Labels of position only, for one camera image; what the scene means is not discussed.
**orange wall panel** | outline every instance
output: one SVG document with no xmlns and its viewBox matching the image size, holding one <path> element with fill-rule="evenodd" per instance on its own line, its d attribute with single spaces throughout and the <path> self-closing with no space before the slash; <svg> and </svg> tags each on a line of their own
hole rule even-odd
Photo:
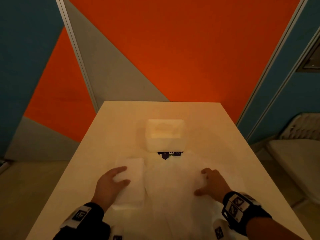
<svg viewBox="0 0 320 240">
<path fill-rule="evenodd" d="M 63 28 L 24 116 L 81 141 L 96 113 Z"/>
<path fill-rule="evenodd" d="M 70 0 L 170 101 L 233 121 L 299 0 Z"/>
</svg>

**floor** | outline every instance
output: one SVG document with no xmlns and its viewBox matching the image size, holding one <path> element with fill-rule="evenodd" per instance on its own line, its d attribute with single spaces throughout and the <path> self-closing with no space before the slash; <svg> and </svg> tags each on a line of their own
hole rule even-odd
<svg viewBox="0 0 320 240">
<path fill-rule="evenodd" d="M 0 238 L 25 240 L 69 161 L 15 162 L 0 174 Z"/>
<path fill-rule="evenodd" d="M 310 237 L 313 240 L 320 240 L 320 205 L 305 200 L 304 193 L 265 148 L 260 148 L 258 152 L 254 148 L 252 149 L 282 195 L 293 208 Z"/>
</svg>

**table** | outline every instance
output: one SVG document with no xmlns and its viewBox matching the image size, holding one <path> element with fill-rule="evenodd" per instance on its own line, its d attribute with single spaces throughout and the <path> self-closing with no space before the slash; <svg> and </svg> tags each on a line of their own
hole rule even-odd
<svg viewBox="0 0 320 240">
<path fill-rule="evenodd" d="M 27 240 L 52 239 L 77 207 L 89 202 L 98 178 L 114 167 L 117 157 L 143 157 L 146 167 L 162 160 L 146 151 L 148 119 L 183 119 L 186 149 L 234 164 L 247 193 L 262 203 L 273 218 L 308 240 L 310 236 L 220 103 L 105 101 L 31 229 Z M 121 223 L 132 239 L 171 239 L 166 222 L 152 219 L 146 198 L 143 210 L 108 210 L 104 221 Z"/>
</svg>

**wristband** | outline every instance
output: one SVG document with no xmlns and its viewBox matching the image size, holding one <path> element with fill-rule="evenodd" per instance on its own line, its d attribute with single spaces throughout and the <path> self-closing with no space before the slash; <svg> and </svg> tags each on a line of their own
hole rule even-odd
<svg viewBox="0 0 320 240">
<path fill-rule="evenodd" d="M 222 215 L 229 223 L 230 229 L 247 236 L 247 223 L 254 217 L 271 218 L 258 201 L 246 193 L 235 191 L 227 193 L 223 198 Z"/>
</svg>

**black sleeve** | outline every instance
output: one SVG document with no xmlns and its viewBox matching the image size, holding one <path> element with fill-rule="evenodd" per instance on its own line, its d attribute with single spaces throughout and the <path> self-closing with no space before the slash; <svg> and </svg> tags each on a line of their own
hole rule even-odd
<svg viewBox="0 0 320 240">
<path fill-rule="evenodd" d="M 55 235 L 53 240 L 65 239 L 109 239 L 110 226 L 102 221 L 104 216 L 103 209 L 92 202 L 86 203 L 85 206 L 91 207 L 91 210 L 83 218 L 77 228 L 65 226 Z"/>
</svg>

